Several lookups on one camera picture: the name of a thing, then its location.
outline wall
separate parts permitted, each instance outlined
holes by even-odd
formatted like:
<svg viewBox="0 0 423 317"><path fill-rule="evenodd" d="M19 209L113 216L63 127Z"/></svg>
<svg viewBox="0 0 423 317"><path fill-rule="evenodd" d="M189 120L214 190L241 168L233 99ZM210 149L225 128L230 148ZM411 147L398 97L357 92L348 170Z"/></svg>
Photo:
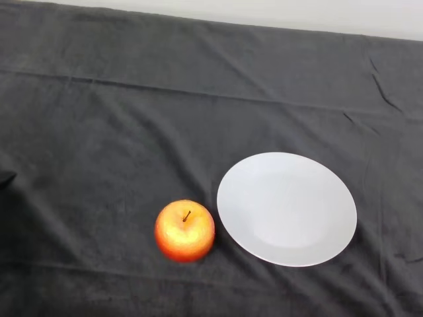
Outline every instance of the wall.
<svg viewBox="0 0 423 317"><path fill-rule="evenodd" d="M220 22L423 40L423 0L55 0Z"/></svg>

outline apple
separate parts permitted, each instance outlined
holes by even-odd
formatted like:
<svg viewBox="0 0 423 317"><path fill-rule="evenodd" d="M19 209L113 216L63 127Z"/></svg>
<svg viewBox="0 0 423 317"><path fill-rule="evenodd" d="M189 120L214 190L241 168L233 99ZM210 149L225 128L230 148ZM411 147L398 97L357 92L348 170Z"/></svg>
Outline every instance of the apple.
<svg viewBox="0 0 423 317"><path fill-rule="evenodd" d="M192 262L204 257L212 248L215 228L208 210L190 200L168 204L157 217L155 239L168 258Z"/></svg>

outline white plate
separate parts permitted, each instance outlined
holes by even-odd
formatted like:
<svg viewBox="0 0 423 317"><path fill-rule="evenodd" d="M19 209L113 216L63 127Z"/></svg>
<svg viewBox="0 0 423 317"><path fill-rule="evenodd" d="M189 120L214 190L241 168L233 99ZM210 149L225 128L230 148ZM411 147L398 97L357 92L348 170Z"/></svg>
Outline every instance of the white plate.
<svg viewBox="0 0 423 317"><path fill-rule="evenodd" d="M228 233L245 250L286 266L325 262L351 241L356 205L333 172L305 157L262 153L223 177L217 208Z"/></svg>

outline empty plate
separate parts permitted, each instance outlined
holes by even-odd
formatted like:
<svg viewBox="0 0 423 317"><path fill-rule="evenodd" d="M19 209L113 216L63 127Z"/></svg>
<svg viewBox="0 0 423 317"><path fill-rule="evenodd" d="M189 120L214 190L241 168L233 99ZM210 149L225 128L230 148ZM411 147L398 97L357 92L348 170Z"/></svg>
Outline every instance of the empty plate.
<svg viewBox="0 0 423 317"><path fill-rule="evenodd" d="M238 162L217 192L223 225L245 250L286 266L308 266L351 241L357 212L332 171L305 157L262 153Z"/></svg>

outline apple stem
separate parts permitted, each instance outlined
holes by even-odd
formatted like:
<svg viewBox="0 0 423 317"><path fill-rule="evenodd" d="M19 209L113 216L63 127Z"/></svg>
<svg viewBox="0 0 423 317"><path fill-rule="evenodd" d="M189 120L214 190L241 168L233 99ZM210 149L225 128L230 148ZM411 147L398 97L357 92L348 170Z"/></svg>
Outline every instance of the apple stem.
<svg viewBox="0 0 423 317"><path fill-rule="evenodd" d="M188 214L185 216L185 218L183 218L183 222L185 222L186 221L186 218L188 218L188 216L190 215L190 213L191 213L191 210L189 210L189 212L188 212Z"/></svg>

